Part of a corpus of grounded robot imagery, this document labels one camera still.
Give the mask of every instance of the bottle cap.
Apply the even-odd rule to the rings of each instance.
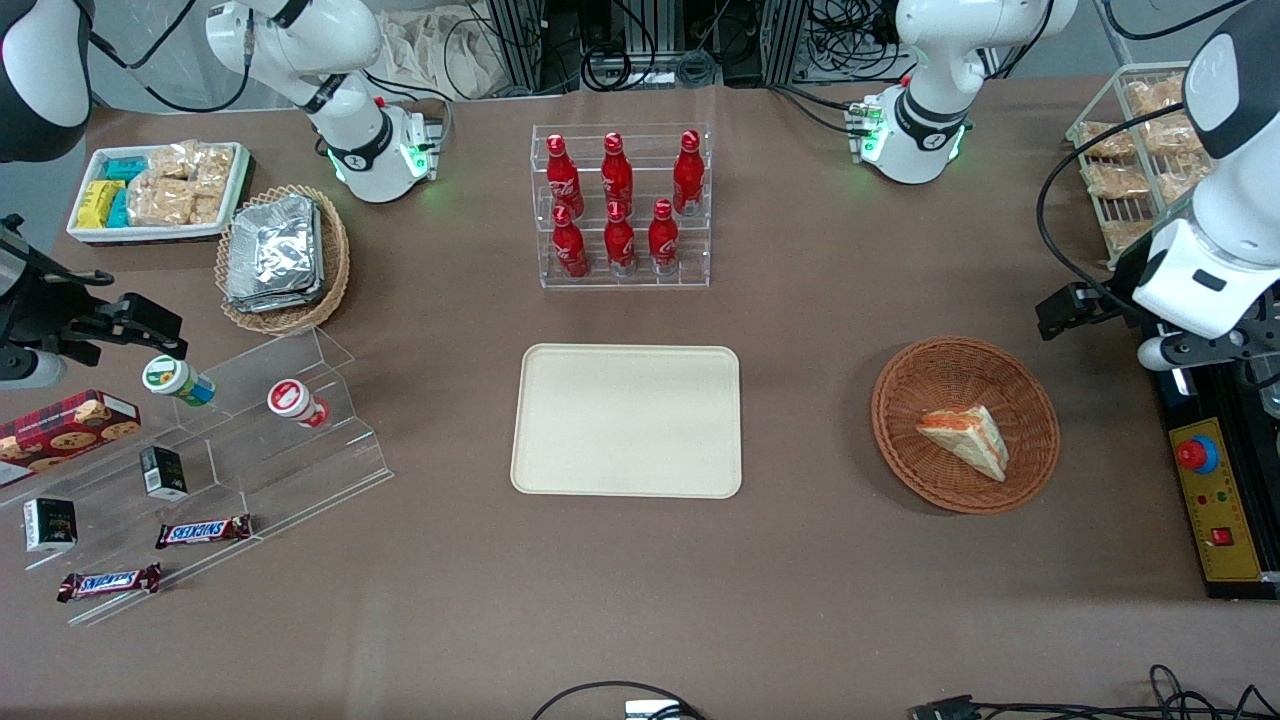
[[[155,357],[142,369],[142,384],[159,395],[178,392],[187,384],[188,378],[191,378],[191,365],[168,355]]]
[[[280,380],[266,393],[266,405],[282,418],[293,418],[311,406],[311,391],[293,378]]]

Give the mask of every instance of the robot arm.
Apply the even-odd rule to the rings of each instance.
[[[1274,288],[1280,282],[1280,186],[1274,182],[1280,83],[1270,60],[1277,31],[1280,5],[1251,3],[1196,54],[1183,95],[1217,165],[1121,255],[1115,275],[1103,283],[1115,297],[1149,314],[1130,316],[1130,323],[1162,327],[1138,352],[1151,370],[1280,351]],[[1119,314],[1111,299],[1088,297],[1078,286],[1037,311],[1046,340]]]
[[[84,135],[92,19],[92,0],[0,3],[0,161],[54,160]],[[0,219],[0,389],[56,383],[63,357],[96,365],[92,341],[186,355],[182,318],[134,293],[111,304],[91,296],[86,287],[111,275],[67,270],[29,247],[19,224]]]
[[[355,74],[378,60],[383,41],[360,0],[225,3],[210,10],[205,32],[232,70],[252,47],[250,77],[310,115],[356,197],[387,202],[428,177],[422,115],[378,105]]]
[[[942,174],[955,156],[969,106],[988,77],[978,50],[1056,35],[1071,19],[1075,3],[901,0],[897,32],[918,61],[910,85],[870,95],[860,108],[860,117],[877,118],[861,122],[867,135],[859,146],[861,161],[909,184]]]

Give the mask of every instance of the yellow control panel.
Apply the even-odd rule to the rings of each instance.
[[[1257,582],[1262,570],[1240,507],[1217,418],[1171,430],[1169,441],[1174,446],[1183,500],[1192,519],[1204,579]]]

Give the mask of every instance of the coca-cola bottle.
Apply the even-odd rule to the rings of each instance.
[[[703,211],[703,176],[707,173],[707,164],[703,163],[701,136],[698,131],[685,131],[680,137],[680,158],[676,159],[676,191],[672,195],[672,205],[676,213],[684,217],[698,215]]]
[[[564,151],[564,138],[558,135],[547,137],[547,184],[552,186],[552,197],[557,205],[563,205],[573,214],[582,217],[582,186],[577,179],[577,165]]]
[[[649,223],[649,259],[653,260],[653,272],[659,275],[671,275],[678,268],[676,260],[676,240],[680,237],[680,228],[671,218],[671,200],[662,197],[653,204],[653,222]]]
[[[552,210],[552,220],[556,229],[552,232],[552,245],[556,246],[556,258],[564,266],[564,272],[571,278],[585,278],[591,272],[591,264],[586,259],[586,246],[582,243],[582,231],[573,224],[570,209],[557,205]]]
[[[636,272],[635,231],[627,222],[622,204],[614,200],[607,205],[609,222],[604,225],[604,250],[609,254],[609,272],[620,278]]]
[[[604,161],[600,164],[604,178],[604,201],[620,202],[625,217],[631,217],[631,191],[635,183],[631,178],[631,161],[622,152],[622,136],[611,132],[604,136]]]

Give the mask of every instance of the snickers bar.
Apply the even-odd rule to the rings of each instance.
[[[99,594],[113,592],[160,589],[160,564],[148,565],[142,570],[128,570],[125,573],[106,573],[102,575],[67,575],[58,588],[58,602],[69,600],[84,600]]]
[[[160,525],[160,538],[156,550],[170,544],[196,544],[224,539],[244,539],[253,533],[248,523],[248,512],[224,520],[205,520],[184,525]]]

